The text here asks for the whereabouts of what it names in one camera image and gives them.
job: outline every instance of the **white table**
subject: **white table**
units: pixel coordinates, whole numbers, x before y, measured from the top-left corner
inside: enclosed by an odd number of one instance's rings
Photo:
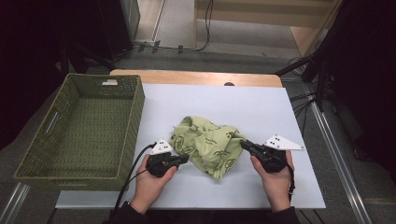
[[[224,87],[205,85],[144,84],[146,101],[137,137],[135,155],[160,138],[169,139],[174,126],[186,116],[200,116],[215,124],[238,128],[254,143],[263,143],[274,133],[304,146],[283,88]],[[325,208],[306,150],[292,151],[296,189],[291,204],[299,209]],[[134,181],[123,201],[134,195]],[[59,209],[112,208],[115,191],[62,191]],[[220,180],[199,171],[189,161],[180,165],[165,186],[157,209],[258,209],[269,208],[262,182],[244,151],[235,166]]]

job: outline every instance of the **black sleeve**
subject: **black sleeve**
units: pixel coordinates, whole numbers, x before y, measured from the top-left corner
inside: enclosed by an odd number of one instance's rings
[[[270,223],[276,224],[300,224],[294,207],[272,213],[268,216]]]
[[[118,213],[106,224],[143,224],[148,222],[148,217],[136,212],[128,202],[124,202]]]

